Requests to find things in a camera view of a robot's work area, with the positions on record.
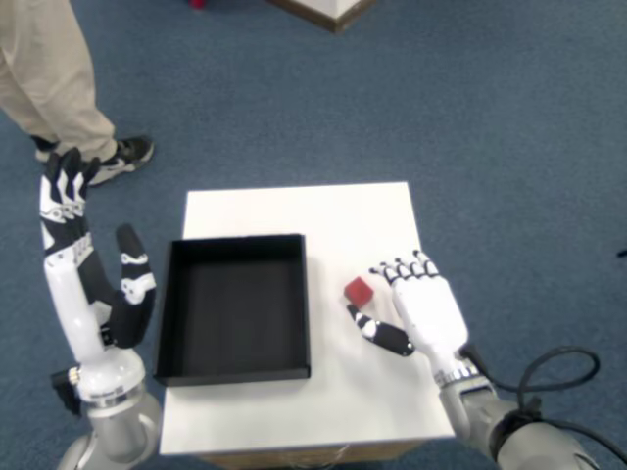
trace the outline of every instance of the black sneaker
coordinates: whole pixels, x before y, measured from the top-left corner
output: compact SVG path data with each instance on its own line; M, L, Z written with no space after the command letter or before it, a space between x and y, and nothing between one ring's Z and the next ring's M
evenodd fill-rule
M37 146L37 150L35 151L35 158L38 162L41 162L43 164L48 162L50 154L57 150L57 147L59 146L59 142L48 142L46 139L42 139L37 135L31 135L30 138Z
M141 168L152 158L154 150L155 144L148 137L119 140L116 153L101 163L98 173L89 185L98 186L119 174L131 173Z

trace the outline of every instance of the white tabletop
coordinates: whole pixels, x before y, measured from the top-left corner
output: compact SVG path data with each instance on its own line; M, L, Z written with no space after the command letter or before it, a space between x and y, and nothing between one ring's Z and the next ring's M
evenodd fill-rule
M161 454L428 440L453 435L419 353L404 358L362 338L343 299L360 275L363 311L399 324L370 266L419 247L407 183L187 195L183 237L306 236L312 377L168 388Z

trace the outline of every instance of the red block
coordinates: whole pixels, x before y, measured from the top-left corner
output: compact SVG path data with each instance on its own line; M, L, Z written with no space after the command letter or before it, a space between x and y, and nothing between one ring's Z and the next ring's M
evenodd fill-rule
M373 295L374 292L370 289L370 286L360 277L355 278L344 288L344 296L357 308L362 308L370 302Z

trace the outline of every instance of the black tray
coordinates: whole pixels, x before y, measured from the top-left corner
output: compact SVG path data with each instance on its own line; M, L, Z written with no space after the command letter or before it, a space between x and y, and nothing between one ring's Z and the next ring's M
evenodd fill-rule
M311 375L305 237L172 242L155 358L167 386Z

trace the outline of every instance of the person's leg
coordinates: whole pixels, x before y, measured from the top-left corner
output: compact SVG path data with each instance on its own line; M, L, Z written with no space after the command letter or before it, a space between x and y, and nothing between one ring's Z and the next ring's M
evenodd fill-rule
M9 118L27 134L51 144L59 141L57 134L50 128L39 111L32 106L30 99L16 83L1 49L0 109L4 110ZM44 142L40 141L38 146L45 146Z
M0 4L4 69L47 127L25 128L11 98L0 102L3 109L27 132L46 140L56 136L63 148L77 147L85 160L113 156L118 148L114 127L96 108L93 66L70 2L0 0Z

